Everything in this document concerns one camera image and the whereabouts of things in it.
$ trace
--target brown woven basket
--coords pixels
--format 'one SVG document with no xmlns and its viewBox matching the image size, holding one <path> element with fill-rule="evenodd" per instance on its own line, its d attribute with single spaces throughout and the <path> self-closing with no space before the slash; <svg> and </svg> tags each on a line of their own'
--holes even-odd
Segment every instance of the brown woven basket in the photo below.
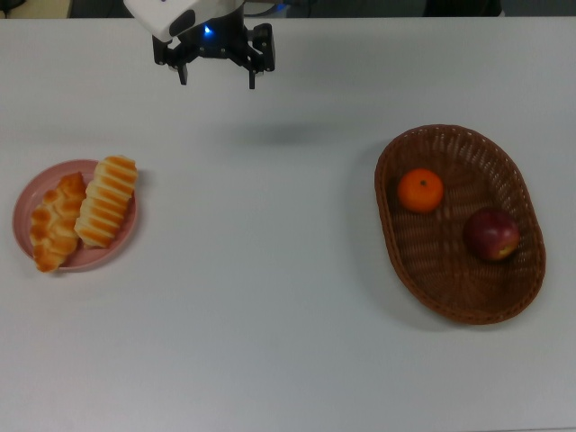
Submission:
<svg viewBox="0 0 576 432">
<path fill-rule="evenodd" d="M 416 167 L 444 183 L 444 199 L 429 214 L 404 210 L 396 195 L 400 178 Z M 375 187 L 392 265 L 432 311 L 492 324 L 518 315 L 536 297 L 545 274 L 542 231 L 518 167 L 492 141 L 460 126 L 408 130 L 380 156 Z M 465 221 L 484 206 L 506 210 L 520 229 L 518 249 L 502 262 L 472 256 L 462 239 Z"/>
</svg>

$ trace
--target bread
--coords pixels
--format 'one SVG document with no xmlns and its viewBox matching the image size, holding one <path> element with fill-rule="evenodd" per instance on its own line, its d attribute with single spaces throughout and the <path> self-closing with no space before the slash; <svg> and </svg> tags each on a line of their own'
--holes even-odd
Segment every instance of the bread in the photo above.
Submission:
<svg viewBox="0 0 576 432">
<path fill-rule="evenodd" d="M 36 267 L 41 272 L 57 270 L 77 249 L 74 230 L 80 206 L 86 198 L 81 173 L 65 175 L 54 190 L 44 194 L 31 215 L 30 240 Z"/>
<path fill-rule="evenodd" d="M 110 246 L 124 222 L 137 179 L 136 164 L 127 157 L 109 156 L 98 163 L 74 227 L 85 247 Z"/>
</svg>

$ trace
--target apple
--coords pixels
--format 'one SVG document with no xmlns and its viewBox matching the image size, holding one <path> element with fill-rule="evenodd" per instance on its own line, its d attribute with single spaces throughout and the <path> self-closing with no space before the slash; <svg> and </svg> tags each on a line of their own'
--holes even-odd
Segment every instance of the apple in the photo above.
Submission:
<svg viewBox="0 0 576 432">
<path fill-rule="evenodd" d="M 506 211 L 485 207 L 464 224 L 463 241 L 478 258 L 500 261 L 516 250 L 520 231 L 514 218 Z"/>
</svg>

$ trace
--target tangerine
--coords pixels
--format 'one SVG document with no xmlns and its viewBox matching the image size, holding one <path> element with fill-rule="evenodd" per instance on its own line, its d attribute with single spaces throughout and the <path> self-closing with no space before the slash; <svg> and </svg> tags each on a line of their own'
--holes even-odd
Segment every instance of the tangerine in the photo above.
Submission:
<svg viewBox="0 0 576 432">
<path fill-rule="evenodd" d="M 429 169 L 416 168 L 402 176 L 397 193 L 400 204 L 406 210 L 428 213 L 442 201 L 444 185 L 436 173 Z"/>
</svg>

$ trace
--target table surface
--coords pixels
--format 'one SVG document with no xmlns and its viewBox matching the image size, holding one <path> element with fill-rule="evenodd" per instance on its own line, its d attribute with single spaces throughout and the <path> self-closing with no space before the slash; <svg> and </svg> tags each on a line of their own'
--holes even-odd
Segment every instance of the table surface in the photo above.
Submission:
<svg viewBox="0 0 576 432">
<path fill-rule="evenodd" d="M 133 20 L 2 23 L 0 428 L 576 428 L 576 20 L 273 26 L 277 70 L 251 91 L 220 60 L 180 86 Z M 388 259 L 376 161 L 430 123 L 499 143 L 532 195 L 544 285 L 499 325 L 428 311 Z M 135 236 L 38 273 L 20 191 L 111 154 L 139 166 Z"/>
</svg>

